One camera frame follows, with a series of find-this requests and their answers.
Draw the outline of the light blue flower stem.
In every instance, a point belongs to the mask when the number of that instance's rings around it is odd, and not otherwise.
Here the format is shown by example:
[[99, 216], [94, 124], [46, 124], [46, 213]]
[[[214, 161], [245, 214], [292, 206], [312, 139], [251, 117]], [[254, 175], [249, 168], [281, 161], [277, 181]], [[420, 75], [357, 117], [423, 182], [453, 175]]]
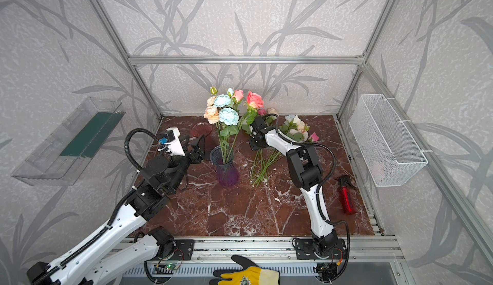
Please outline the light blue flower stem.
[[218, 122], [216, 128], [218, 130], [220, 149], [222, 154], [222, 163], [229, 162], [232, 148], [229, 140], [233, 135], [239, 132], [240, 114], [238, 110], [239, 101], [235, 97], [236, 91], [229, 88], [226, 94], [216, 96], [213, 106], [218, 111]]

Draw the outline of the coral pink rose stem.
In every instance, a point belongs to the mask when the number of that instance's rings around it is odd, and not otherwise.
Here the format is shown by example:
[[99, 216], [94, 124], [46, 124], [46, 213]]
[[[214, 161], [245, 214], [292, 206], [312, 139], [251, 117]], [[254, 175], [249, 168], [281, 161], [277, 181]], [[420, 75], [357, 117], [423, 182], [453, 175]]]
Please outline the coral pink rose stem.
[[[230, 97], [232, 96], [233, 92], [234, 90], [228, 89], [228, 95]], [[262, 97], [259, 94], [254, 93], [252, 91], [249, 91], [246, 95], [244, 94], [244, 99], [242, 100], [241, 104], [246, 106], [246, 112], [243, 115], [240, 115], [241, 123], [240, 123], [239, 132], [243, 129], [244, 126], [250, 126], [254, 122], [254, 118], [259, 115], [260, 109], [264, 107], [264, 102]], [[236, 114], [232, 116], [231, 121], [233, 122], [233, 129], [232, 129], [233, 132], [236, 126]], [[234, 136], [234, 140], [233, 143], [230, 145], [229, 152], [227, 153], [227, 159], [229, 159], [230, 155], [233, 152], [234, 144], [236, 142], [236, 138], [238, 134], [233, 136]]]

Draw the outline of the purple glass vase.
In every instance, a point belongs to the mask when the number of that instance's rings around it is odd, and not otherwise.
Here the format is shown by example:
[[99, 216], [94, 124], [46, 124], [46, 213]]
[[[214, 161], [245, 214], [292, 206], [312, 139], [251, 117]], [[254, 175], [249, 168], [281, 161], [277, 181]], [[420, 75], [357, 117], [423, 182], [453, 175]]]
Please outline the purple glass vase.
[[216, 167], [216, 177], [221, 186], [232, 187], [239, 182], [240, 174], [235, 167], [233, 154], [224, 162], [221, 147], [217, 146], [210, 152], [209, 158]]

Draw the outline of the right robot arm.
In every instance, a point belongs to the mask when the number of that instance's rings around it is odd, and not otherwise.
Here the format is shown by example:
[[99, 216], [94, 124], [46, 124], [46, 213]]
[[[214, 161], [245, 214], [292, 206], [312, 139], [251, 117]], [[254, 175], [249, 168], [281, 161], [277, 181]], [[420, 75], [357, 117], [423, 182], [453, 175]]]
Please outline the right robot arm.
[[[300, 189], [306, 203], [311, 223], [313, 252], [325, 259], [336, 252], [341, 259], [348, 258], [350, 245], [349, 226], [345, 220], [329, 219], [322, 186], [331, 178], [336, 167], [334, 153], [317, 142], [300, 142], [283, 134], [279, 125], [269, 126], [269, 115], [258, 116], [251, 124], [250, 148], [253, 151], [271, 147], [285, 156], [291, 181]], [[333, 158], [332, 168], [324, 174], [318, 159], [317, 148], [329, 152]]]

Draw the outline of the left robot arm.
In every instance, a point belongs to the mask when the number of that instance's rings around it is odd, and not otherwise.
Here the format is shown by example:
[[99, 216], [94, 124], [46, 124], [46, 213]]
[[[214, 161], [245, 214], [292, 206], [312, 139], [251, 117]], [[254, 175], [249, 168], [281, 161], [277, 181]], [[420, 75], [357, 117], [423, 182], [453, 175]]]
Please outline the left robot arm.
[[[130, 141], [144, 133], [159, 145], [160, 155], [142, 167], [130, 152]], [[129, 234], [156, 216], [169, 203], [169, 196], [178, 191], [191, 164], [200, 164], [205, 157], [205, 136], [192, 142], [181, 137], [177, 128], [168, 128], [160, 137], [144, 128], [130, 131], [124, 141], [127, 159], [144, 178], [139, 187], [132, 187], [116, 204], [109, 220], [77, 246], [51, 263], [38, 262], [27, 272], [31, 284], [107, 284], [134, 265], [172, 255], [173, 236], [162, 227], [115, 254], [114, 249]]]

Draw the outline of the peach flower stem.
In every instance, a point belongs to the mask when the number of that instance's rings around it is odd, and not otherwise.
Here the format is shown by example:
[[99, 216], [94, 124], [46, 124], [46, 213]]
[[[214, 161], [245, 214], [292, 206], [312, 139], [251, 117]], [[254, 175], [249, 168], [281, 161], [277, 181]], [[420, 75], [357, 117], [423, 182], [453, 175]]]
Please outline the peach flower stem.
[[227, 101], [230, 99], [226, 94], [218, 94], [218, 90], [215, 87], [211, 87], [209, 92], [211, 93], [211, 97], [207, 100], [204, 118], [207, 119], [209, 124], [215, 125], [218, 132], [220, 151], [222, 153], [222, 157], [224, 157], [224, 144], [222, 143], [222, 139], [220, 137], [221, 126], [219, 112], [221, 108], [227, 105]]

